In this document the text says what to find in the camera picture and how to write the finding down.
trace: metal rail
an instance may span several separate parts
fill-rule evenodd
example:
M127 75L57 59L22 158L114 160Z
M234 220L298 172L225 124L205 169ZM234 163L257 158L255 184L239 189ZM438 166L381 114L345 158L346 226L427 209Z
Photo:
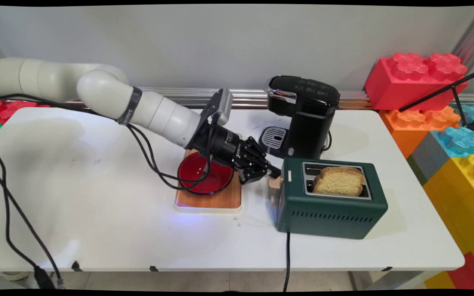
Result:
M208 103L218 88L140 88L162 94L191 109L201 109ZM233 95L233 109L266 109L267 94L263 90L230 90ZM372 104L366 92L340 91L339 109L372 110ZM460 94L463 105L474 105L474 94ZM68 105L84 106L80 100L71 101ZM449 106L456 108L455 100Z

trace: floor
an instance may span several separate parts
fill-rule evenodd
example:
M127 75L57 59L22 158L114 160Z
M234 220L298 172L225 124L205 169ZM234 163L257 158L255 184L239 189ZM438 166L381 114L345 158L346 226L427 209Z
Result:
M67 289L280 292L285 272L62 272ZM422 283L415 289L425 289ZM287 291L352 291L347 272L290 273Z

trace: red bowl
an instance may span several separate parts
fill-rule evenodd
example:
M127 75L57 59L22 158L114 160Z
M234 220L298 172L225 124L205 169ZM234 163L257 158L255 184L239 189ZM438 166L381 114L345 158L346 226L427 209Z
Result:
M195 152L186 157L179 166L179 178L187 180L199 180L206 166L207 159L201 157L199 152ZM232 181L233 169L229 166L220 165L214 161L211 162L211 170L209 176L192 189L188 189L191 193L200 195L209 195L217 193L226 188ZM193 185L189 182L180 182L183 187Z

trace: power cord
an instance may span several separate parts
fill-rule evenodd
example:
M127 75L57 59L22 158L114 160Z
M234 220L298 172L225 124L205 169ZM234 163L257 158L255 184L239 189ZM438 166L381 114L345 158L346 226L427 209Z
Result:
M286 277L284 278L283 292L288 287L288 279L290 278L290 232L286 233Z
M12 196L12 193L10 193L10 191L8 190L6 186L6 168L5 168L5 164L1 160L1 157L0 157L0 165L1 165L1 170L2 170L2 178L0 178L0 185L3 189L3 197L5 199L5 214L6 214L5 238L8 245L11 247L13 251L15 251L16 254L18 254L21 258L23 258L30 265L32 265L32 268L34 268L34 278L38 282L40 289L54 289L54 284L52 283L51 279L49 278L45 270L40 268L38 265L34 263L34 261L32 261L29 257L23 254L21 251L19 251L10 239L10 208L8 204L8 199L10 199L12 201L12 204L16 208L17 212L23 219L23 221L25 221L25 224L27 224L28 230L30 230L34 238L36 238L37 242L42 247L47 257L49 257L49 261L51 261L52 267L54 268L54 271L56 272L56 277L58 278L58 288L62 289L64 287L63 279L60 275L60 271L58 270L58 267L56 266L56 263L54 262L54 259L51 256L51 253L49 253L49 251L47 250L47 247L45 247L45 244L42 242L41 238L39 238L38 234L34 230L34 227L32 227L25 213L23 213L23 211L17 204L16 200Z
M329 130L329 146L327 148L323 146L323 148L321 148L321 152L329 150L331 146L332 146L332 134L330 133L330 130Z
M52 106L52 107L58 107L58 108L61 108L61 109L67 109L67 110L71 110L71 111L77 111L77 112L93 114L93 115L96 115L96 116L102 116L101 114L98 114L98 113L92 111L91 109L84 109L84 108L80 108L80 107L67 106L67 105L64 105L64 104L61 104L61 103L52 102L52 101L48 101L46 99L41 99L39 97L25 95L25 94L5 95L5 96L0 96L0 99L10 99L10 98L13 98L13 97L24 97L25 99L21 99L21 101L41 102L45 105L49 105L49 106ZM140 131L138 128L133 126L132 124L128 124L127 127L129 129L129 131L135 137L135 140L137 141L137 143L139 144L140 149L142 150L142 153L144 154L144 157L145 157L149 167L156 174L158 174L160 179L163 180L163 182L167 186L169 186L173 189L176 189L176 190L188 190L188 189L192 189L193 187L198 185L200 182L202 182L203 180L205 180L209 176L209 173L211 172L211 161L209 161L209 159L207 161L207 171L204 172L203 175L198 180L188 180L188 179L178 178L178 177L175 177L175 176L172 176L172 175L169 175L169 174L162 173L156 165L155 157L154 157L154 154L153 154L153 149L151 148L151 143L149 142L149 140L147 139L145 134L142 131ZM143 144L141 143L139 137L135 134L135 132L139 133L139 135L141 135L142 138L145 140L146 145L149 149L151 160L147 156L147 153L145 152L145 148L144 148ZM211 142L211 135L212 135L212 133L210 132L209 136L208 136L208 139L207 139L208 143ZM11 247L11 249L16 254L18 254L21 258L23 258L30 265L32 265L32 267L34 268L34 278L36 279L40 289L54 289L54 284L52 283L50 277L47 275L45 270L40 268L29 257L27 257L25 254L23 254L21 251L19 251L19 249L17 249L15 247L15 245L12 243L12 241L10 239L10 209L9 209L9 203L8 203L8 200L10 199L12 204L15 206L16 210L18 211L19 215L23 219L23 221L25 221L28 229L30 230L30 232L32 233L32 235L34 236L36 241L39 243L39 245L42 247L42 249L45 252L45 254L47 255L47 257L49 258L49 261L51 262L51 265L53 266L54 271L56 273L56 277L58 278L58 289L64 289L65 286L64 286L64 283L63 283L63 279L60 275L60 271L58 270L58 267L56 266L56 263L54 262L53 257L51 256L51 253L49 253L49 251L47 250L47 247L42 242L42 240L39 238L38 234L36 233L36 231L34 230L32 225L28 221L28 218L26 217L25 213L23 213L23 211L21 210L21 208L17 204L16 200L14 199L14 197L12 196L12 194L10 193L10 191L7 188L7 185L6 185L6 168L5 168L5 164L3 163L1 158L0 158L0 166L2 168L2 178L0 178L0 185L3 189L3 197L5 199L5 212L6 212L5 237L6 237L6 241L7 241L8 245ZM188 182L188 183L193 183L193 184L188 186L188 187L177 187L177 186L174 186L174 185L170 184L167 180L165 180L164 177L171 178L173 180L178 180L179 182Z

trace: blue lego brick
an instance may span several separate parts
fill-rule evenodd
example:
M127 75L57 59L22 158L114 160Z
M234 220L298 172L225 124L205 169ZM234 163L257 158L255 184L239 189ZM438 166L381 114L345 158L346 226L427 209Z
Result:
M474 120L474 105L462 105L462 111L466 122L470 124Z
M448 126L444 131L434 131L434 136L449 157L468 157L474 154L474 131L465 127Z
M430 131L412 153L423 176L429 180L450 157L466 158L474 154L474 132L465 127L448 126L444 131Z

